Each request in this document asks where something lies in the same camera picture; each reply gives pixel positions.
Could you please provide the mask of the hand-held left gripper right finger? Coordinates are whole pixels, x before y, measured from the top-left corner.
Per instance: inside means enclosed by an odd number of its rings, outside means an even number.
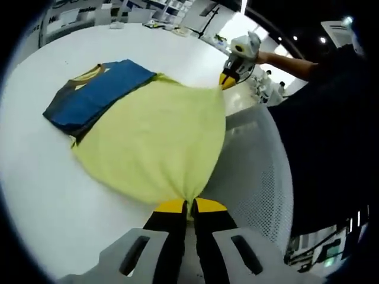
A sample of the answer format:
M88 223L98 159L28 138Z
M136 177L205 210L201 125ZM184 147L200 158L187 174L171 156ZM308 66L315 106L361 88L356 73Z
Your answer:
M292 282L276 245L248 227L238 227L224 205L196 198L192 216L206 283Z

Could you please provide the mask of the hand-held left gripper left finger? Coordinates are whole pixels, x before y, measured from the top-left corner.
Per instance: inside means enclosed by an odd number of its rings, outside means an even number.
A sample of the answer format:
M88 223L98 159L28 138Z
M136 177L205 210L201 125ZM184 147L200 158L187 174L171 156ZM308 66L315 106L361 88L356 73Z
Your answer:
M152 212L99 256L99 283L177 283L184 255L187 202L174 199Z

